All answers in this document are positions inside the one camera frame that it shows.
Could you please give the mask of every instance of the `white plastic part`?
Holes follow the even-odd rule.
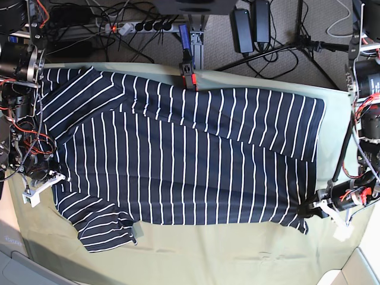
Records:
[[[59,181],[65,180],[66,176],[57,172],[50,172],[50,175],[54,175],[52,179],[46,181],[42,186],[38,187],[36,190],[30,189],[29,193],[26,190],[23,192],[24,204],[30,203],[31,207],[34,208],[36,205],[40,204],[40,193],[47,189],[48,187],[58,183]]]
[[[352,235],[354,227],[351,224],[346,225],[346,222],[339,216],[339,213],[327,205],[326,200],[318,202],[316,206],[320,207],[322,211],[328,214],[332,218],[332,220],[337,224],[338,227],[335,230],[334,238],[336,238],[340,242],[344,242]]]
[[[118,33],[121,34],[122,36],[126,36],[134,29],[135,29],[135,26],[133,24],[125,23],[124,26],[118,30]]]
[[[110,24],[106,24],[105,27],[104,27],[104,32],[106,34],[109,34],[111,32],[111,25]]]

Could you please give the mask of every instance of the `black power adapter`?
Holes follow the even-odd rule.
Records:
[[[257,43],[271,40],[270,4],[267,0],[255,0],[251,4],[253,38]]]
[[[235,51],[239,53],[253,52],[254,46],[248,10],[234,9],[230,15],[230,20]]]

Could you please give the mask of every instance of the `white cable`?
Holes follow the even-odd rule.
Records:
[[[340,0],[336,0],[340,5],[342,5],[348,12],[348,15],[343,17],[342,19],[339,19],[338,21],[334,22],[331,26],[329,26],[326,30],[326,33],[331,36],[331,37],[337,37],[337,38],[345,38],[345,37],[352,37],[352,33],[351,34],[332,34],[330,32],[330,30],[338,23],[350,18],[351,16],[351,10],[346,6],[344,5]]]

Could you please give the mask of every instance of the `tripod leg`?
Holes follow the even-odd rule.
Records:
[[[328,80],[328,82],[330,82],[330,84],[336,89],[336,90],[340,90],[338,85],[334,82],[334,80],[331,79],[331,77],[326,73],[326,71],[324,71],[324,69],[317,63],[317,61],[314,60],[314,58],[312,58],[308,53],[307,51],[305,51],[304,49],[299,49],[309,60],[312,64],[315,65],[315,67],[317,67],[317,69],[321,72],[321,74]]]

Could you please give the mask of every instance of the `clamp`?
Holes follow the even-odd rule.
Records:
[[[183,59],[179,64],[183,84],[188,90],[197,91],[197,78],[194,73],[194,59],[191,54],[191,45],[186,25],[179,25],[179,33],[182,42]]]

